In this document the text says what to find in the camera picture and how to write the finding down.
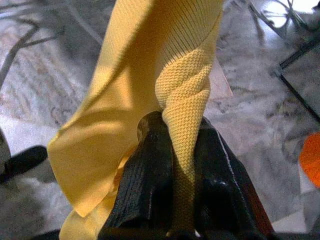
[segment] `knit texture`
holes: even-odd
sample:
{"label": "knit texture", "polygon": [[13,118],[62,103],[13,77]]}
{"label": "knit texture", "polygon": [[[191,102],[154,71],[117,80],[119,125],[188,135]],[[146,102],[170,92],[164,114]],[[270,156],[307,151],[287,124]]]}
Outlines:
{"label": "knit texture", "polygon": [[113,205],[120,161],[137,144],[138,122],[156,110],[176,154],[172,228],[193,228],[193,153],[221,7],[221,0],[116,2],[87,97],[48,146],[74,208],[60,239],[97,237]]}

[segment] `floor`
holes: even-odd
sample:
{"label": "floor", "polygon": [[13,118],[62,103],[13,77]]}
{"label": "floor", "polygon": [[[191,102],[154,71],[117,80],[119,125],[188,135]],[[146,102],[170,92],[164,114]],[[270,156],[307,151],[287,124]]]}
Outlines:
{"label": "floor", "polygon": [[[26,0],[3,0],[0,13],[2,6],[23,2]],[[96,0],[94,5],[90,1],[73,2],[103,36],[115,1]],[[270,7],[270,1],[252,2],[258,9]],[[57,38],[19,49],[9,70],[0,72],[0,82],[5,73],[0,90],[0,127],[11,155],[33,145],[46,145],[72,116],[86,94],[100,51],[97,41],[65,9],[33,13],[20,20],[1,20],[1,67],[10,61],[8,53],[13,53],[17,41],[34,28],[34,23],[26,20],[39,25],[29,42]],[[57,30],[61,26],[64,34]],[[316,232],[320,231],[320,191],[299,167],[298,156],[306,137],[318,132],[320,124],[273,74],[277,64],[296,49],[293,43],[297,38],[290,38],[285,42],[255,19],[246,1],[227,0],[216,57],[233,96],[217,99],[211,95],[204,115],[245,165],[274,229]],[[315,49],[285,72],[318,109],[320,67],[311,63],[318,63],[319,58],[320,51]],[[47,160],[0,185],[0,202],[0,239],[5,240],[60,228],[71,211]]]}

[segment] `orange object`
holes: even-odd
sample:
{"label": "orange object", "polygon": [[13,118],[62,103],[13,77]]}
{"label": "orange object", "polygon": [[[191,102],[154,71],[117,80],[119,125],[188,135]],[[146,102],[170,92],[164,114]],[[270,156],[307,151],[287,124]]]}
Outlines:
{"label": "orange object", "polygon": [[299,160],[311,182],[320,188],[320,132],[306,138]]}

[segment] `yellow cloth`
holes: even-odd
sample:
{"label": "yellow cloth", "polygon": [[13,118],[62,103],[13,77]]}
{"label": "yellow cloth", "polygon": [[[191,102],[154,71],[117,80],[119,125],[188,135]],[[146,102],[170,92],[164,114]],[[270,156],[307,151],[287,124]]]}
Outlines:
{"label": "yellow cloth", "polygon": [[87,97],[48,146],[74,209],[61,239],[97,237],[114,202],[120,161],[137,144],[138,122],[156,110],[163,111],[177,156],[173,228],[193,227],[193,151],[210,94],[222,3],[116,2]]}

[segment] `gray marble floor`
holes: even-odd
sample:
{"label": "gray marble floor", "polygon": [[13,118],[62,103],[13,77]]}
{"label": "gray marble floor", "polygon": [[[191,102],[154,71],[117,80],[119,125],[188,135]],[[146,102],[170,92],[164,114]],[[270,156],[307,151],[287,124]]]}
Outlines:
{"label": "gray marble floor", "polygon": [[320,44],[284,70],[285,78],[320,116]]}
{"label": "gray marble floor", "polygon": [[[0,12],[2,6],[22,2],[25,0],[3,0]],[[252,2],[260,9],[268,3]],[[103,36],[114,1],[73,3]],[[12,155],[32,145],[46,145],[74,113],[86,94],[100,51],[65,9],[20,18],[40,26],[30,41],[54,36],[61,26],[65,32],[57,39],[20,49],[6,75],[0,91],[0,127]],[[0,22],[3,66],[10,49],[32,25]],[[294,51],[292,44],[253,18],[246,1],[226,1],[216,55],[233,96],[217,99],[212,94],[205,116],[245,165],[274,228],[279,232],[319,231],[320,192],[299,168],[298,156],[305,138],[319,131],[320,125],[272,74]],[[312,55],[318,63],[319,53]],[[310,61],[301,59],[286,72],[302,91],[309,86],[304,79],[319,80],[319,64],[310,67],[312,72],[309,66]],[[312,88],[313,96],[320,96],[319,92]],[[1,185],[0,199],[0,239],[6,240],[59,228],[71,210],[48,161]]]}

